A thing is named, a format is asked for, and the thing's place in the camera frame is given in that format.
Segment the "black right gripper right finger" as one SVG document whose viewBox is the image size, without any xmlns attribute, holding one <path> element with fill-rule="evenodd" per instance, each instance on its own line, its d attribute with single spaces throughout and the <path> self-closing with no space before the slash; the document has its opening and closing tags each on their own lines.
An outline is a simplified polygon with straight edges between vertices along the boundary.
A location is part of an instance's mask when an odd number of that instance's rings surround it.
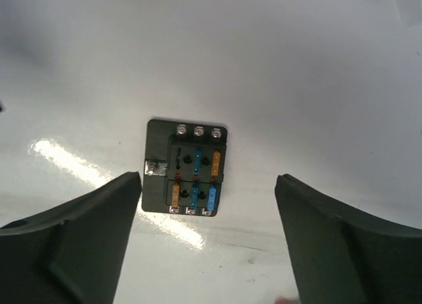
<svg viewBox="0 0 422 304">
<path fill-rule="evenodd" d="M 285 174 L 275 196 L 301 303 L 420 303 L 421 230 Z"/>
</svg>

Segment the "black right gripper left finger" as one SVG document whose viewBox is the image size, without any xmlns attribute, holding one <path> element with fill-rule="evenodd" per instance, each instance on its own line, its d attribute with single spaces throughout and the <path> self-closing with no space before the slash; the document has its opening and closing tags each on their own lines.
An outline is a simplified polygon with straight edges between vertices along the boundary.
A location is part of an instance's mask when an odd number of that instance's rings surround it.
<svg viewBox="0 0 422 304">
<path fill-rule="evenodd" d="M 1 227 L 1 302 L 113 303 L 141 191 L 127 172 Z"/>
</svg>

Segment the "black fuse box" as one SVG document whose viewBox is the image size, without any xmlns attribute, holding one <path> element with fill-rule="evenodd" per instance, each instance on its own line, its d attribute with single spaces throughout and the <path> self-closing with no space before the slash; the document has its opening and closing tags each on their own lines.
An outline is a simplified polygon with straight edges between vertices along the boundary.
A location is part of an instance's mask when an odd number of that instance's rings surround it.
<svg viewBox="0 0 422 304">
<path fill-rule="evenodd" d="M 144 178 L 141 207 L 145 212 L 214 217 L 222 194 L 228 129 L 211 123 L 154 118 L 146 127 Z M 202 150 L 201 166 L 195 175 L 195 150 Z M 220 152 L 217 177 L 211 176 L 212 158 Z M 172 188 L 180 184 L 178 208 L 171 207 Z M 191 209 L 193 183 L 198 184 L 198 203 Z M 215 209 L 207 210 L 210 186 L 217 189 Z"/>
</svg>

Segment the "blue blade fuse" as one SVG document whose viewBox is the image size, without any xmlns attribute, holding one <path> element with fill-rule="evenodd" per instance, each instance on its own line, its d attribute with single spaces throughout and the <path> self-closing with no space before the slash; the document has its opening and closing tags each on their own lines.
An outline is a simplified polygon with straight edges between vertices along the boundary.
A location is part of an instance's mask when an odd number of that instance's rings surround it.
<svg viewBox="0 0 422 304">
<path fill-rule="evenodd" d="M 202 150 L 197 148 L 195 150 L 194 170 L 193 173 L 197 175 L 201 166 Z"/>
<path fill-rule="evenodd" d="M 193 183 L 191 191 L 191 209 L 195 210 L 198 203 L 198 184 Z"/>
<path fill-rule="evenodd" d="M 217 189 L 215 188 L 215 186 L 211 185 L 208 192 L 208 202 L 207 202 L 208 211 L 213 211 L 215 209 L 216 197 L 217 197 Z"/>
</svg>

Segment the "orange blade fuse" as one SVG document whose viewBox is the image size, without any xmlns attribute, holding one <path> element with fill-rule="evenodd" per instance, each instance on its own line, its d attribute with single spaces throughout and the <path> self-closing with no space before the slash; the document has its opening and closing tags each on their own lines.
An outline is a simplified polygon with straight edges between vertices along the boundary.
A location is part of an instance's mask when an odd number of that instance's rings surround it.
<svg viewBox="0 0 422 304">
<path fill-rule="evenodd" d="M 212 158 L 212 170 L 211 170 L 211 176 L 212 177 L 217 177 L 219 174 L 219 169 L 220 169 L 220 159 L 221 159 L 221 154 L 218 151 L 215 151 L 213 153 L 213 158 Z"/>
</svg>

